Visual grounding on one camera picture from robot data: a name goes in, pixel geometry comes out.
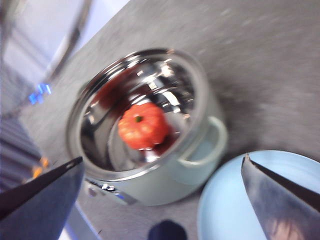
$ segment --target gray table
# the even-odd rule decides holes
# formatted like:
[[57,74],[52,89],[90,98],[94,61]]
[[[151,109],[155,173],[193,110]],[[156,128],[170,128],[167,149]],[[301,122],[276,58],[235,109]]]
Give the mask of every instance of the gray table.
[[[320,160],[319,13],[318,0],[131,0],[20,119],[59,165],[69,159],[65,126],[79,88],[132,51],[173,47],[201,62],[224,109],[230,141],[222,162],[262,149]],[[199,196],[122,206],[83,189],[78,202],[103,239],[144,240],[153,224],[172,219],[195,240]]]

